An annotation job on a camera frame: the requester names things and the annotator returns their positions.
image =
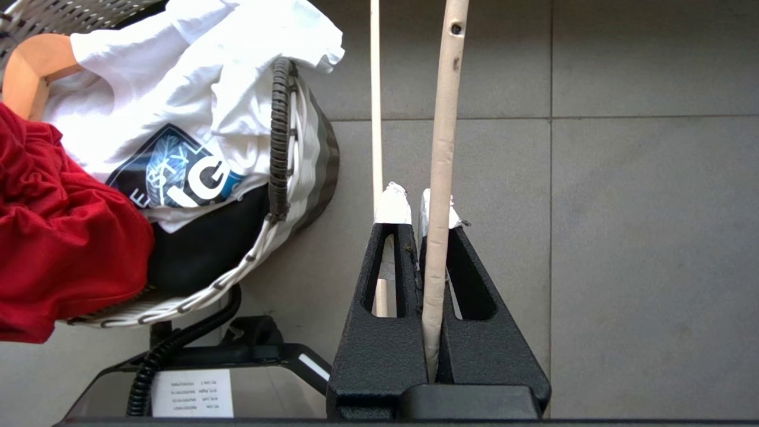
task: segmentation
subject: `basket handle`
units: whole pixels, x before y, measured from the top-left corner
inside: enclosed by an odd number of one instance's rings
[[[283,221],[290,211],[287,201],[288,146],[290,139],[290,77],[298,70],[289,58],[274,61],[272,86],[272,137],[269,172],[271,221]]]

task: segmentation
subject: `shirt graphic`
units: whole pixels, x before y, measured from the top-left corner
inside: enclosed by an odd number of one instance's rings
[[[219,203],[242,179],[221,157],[169,124],[113,171],[106,184],[146,209]]]

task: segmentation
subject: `coiled black hose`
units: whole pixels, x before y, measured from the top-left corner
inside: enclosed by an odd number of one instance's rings
[[[185,329],[172,332],[145,355],[145,359],[137,368],[137,374],[134,376],[134,382],[129,391],[127,416],[147,416],[150,408],[150,391],[153,388],[153,379],[163,365],[180,348],[231,320],[237,314],[241,300],[240,285],[236,284],[229,290],[229,300],[221,311]]]

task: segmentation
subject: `tile floor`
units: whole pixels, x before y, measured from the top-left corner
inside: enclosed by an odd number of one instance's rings
[[[415,214],[443,2],[382,3],[385,176]],[[341,181],[247,278],[243,310],[331,359],[371,222],[369,14],[314,4],[345,32],[335,72],[305,73]],[[552,416],[759,418],[759,2],[471,0],[467,35],[456,207],[550,372]],[[0,344],[0,419],[54,422],[145,342],[60,327],[44,355]]]

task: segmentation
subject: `wicker basket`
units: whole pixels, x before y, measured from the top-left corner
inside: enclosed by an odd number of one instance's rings
[[[21,0],[5,12],[2,67],[16,43],[39,33],[86,33],[113,28],[155,0]],[[97,313],[69,319],[92,327],[139,327],[172,320],[218,301],[293,232],[308,226],[332,198],[339,149],[329,120],[289,59],[277,59],[272,88],[269,215],[240,263],[194,294],[161,297],[150,291]]]

